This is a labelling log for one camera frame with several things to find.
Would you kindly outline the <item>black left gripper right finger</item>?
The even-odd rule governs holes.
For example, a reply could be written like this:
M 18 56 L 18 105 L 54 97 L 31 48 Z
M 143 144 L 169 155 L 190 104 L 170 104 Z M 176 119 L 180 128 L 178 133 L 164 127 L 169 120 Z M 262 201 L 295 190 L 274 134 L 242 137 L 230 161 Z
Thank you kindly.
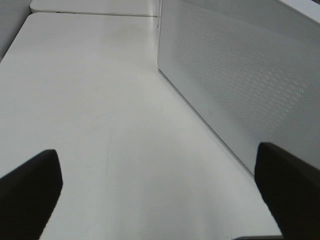
M 258 145 L 254 181 L 286 240 L 320 238 L 320 171 L 270 142 Z

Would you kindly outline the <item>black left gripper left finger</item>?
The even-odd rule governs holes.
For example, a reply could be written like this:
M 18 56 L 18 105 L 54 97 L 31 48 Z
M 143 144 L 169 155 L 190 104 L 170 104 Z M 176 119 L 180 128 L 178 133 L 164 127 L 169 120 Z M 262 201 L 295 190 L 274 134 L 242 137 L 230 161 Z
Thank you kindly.
M 63 188 L 58 154 L 44 150 L 0 179 L 0 238 L 38 240 Z

